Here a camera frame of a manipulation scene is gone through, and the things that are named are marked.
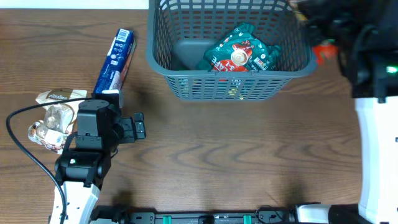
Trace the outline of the beige snack pouch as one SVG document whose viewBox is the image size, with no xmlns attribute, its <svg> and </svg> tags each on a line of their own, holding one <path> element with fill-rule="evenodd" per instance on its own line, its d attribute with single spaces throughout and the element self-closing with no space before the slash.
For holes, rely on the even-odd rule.
<svg viewBox="0 0 398 224">
<path fill-rule="evenodd" d="M 67 137 L 73 131 L 78 105 L 86 96 L 86 90 L 72 89 L 54 89 L 39 94 L 35 100 L 43 104 L 45 116 L 29 127 L 29 139 L 61 154 Z"/>
</svg>

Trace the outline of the blue rectangular carton box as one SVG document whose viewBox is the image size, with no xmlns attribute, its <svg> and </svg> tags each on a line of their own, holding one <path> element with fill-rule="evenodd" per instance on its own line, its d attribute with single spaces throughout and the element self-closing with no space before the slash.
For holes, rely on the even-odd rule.
<svg viewBox="0 0 398 224">
<path fill-rule="evenodd" d="M 94 87 L 94 93 L 121 90 L 136 48 L 133 31 L 119 29 L 106 54 L 104 64 Z"/>
</svg>

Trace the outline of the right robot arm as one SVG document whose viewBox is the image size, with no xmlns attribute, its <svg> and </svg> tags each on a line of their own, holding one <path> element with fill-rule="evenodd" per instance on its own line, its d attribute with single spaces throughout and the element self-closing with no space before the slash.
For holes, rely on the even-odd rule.
<svg viewBox="0 0 398 224">
<path fill-rule="evenodd" d="M 306 203 L 297 223 L 397 222 L 397 1 L 293 1 L 317 60 L 336 55 L 361 134 L 358 203 Z"/>
</svg>

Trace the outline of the orange pasta packet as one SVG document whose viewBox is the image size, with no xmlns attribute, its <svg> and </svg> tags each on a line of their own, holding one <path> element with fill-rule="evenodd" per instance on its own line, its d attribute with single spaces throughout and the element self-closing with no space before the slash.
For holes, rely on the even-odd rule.
<svg viewBox="0 0 398 224">
<path fill-rule="evenodd" d="M 330 59 L 338 53 L 338 48 L 328 40 L 324 40 L 320 44 L 312 47 L 312 50 L 318 65 L 323 64 L 326 59 Z"/>
</svg>

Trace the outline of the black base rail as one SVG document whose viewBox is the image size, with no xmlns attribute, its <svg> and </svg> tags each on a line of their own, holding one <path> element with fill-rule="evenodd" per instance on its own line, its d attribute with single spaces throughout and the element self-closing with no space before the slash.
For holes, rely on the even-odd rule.
<svg viewBox="0 0 398 224">
<path fill-rule="evenodd" d="M 298 223 L 289 208 L 263 205 L 255 210 L 213 210 L 207 212 L 158 212 L 155 209 L 122 209 L 98 206 L 89 224 L 268 224 Z"/>
</svg>

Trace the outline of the green Nescafe coffee bag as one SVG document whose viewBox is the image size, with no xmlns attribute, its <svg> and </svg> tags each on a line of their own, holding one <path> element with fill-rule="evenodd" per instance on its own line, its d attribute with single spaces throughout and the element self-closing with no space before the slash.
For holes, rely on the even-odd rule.
<svg viewBox="0 0 398 224">
<path fill-rule="evenodd" d="M 254 26 L 242 23 L 203 54 L 198 70 L 248 72 L 274 70 L 282 48 L 266 45 L 253 36 Z"/>
</svg>

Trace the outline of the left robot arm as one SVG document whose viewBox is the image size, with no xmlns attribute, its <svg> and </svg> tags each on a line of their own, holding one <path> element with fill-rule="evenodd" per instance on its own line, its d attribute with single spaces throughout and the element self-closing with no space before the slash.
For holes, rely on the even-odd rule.
<svg viewBox="0 0 398 224">
<path fill-rule="evenodd" d="M 51 223 L 89 223 L 118 146 L 146 138 L 143 113 L 124 118 L 117 101 L 85 100 L 76 121 L 78 131 L 68 137 L 55 163 L 60 189 Z"/>
</svg>

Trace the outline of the grey plastic basket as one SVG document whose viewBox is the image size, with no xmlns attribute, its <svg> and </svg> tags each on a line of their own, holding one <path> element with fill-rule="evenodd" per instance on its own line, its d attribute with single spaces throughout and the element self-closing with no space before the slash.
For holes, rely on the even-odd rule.
<svg viewBox="0 0 398 224">
<path fill-rule="evenodd" d="M 242 23 L 253 36 L 282 48 L 274 70 L 217 72 L 197 64 Z M 287 1 L 154 0 L 149 2 L 147 61 L 175 96 L 190 101 L 260 101 L 317 66 L 303 27 Z"/>
</svg>

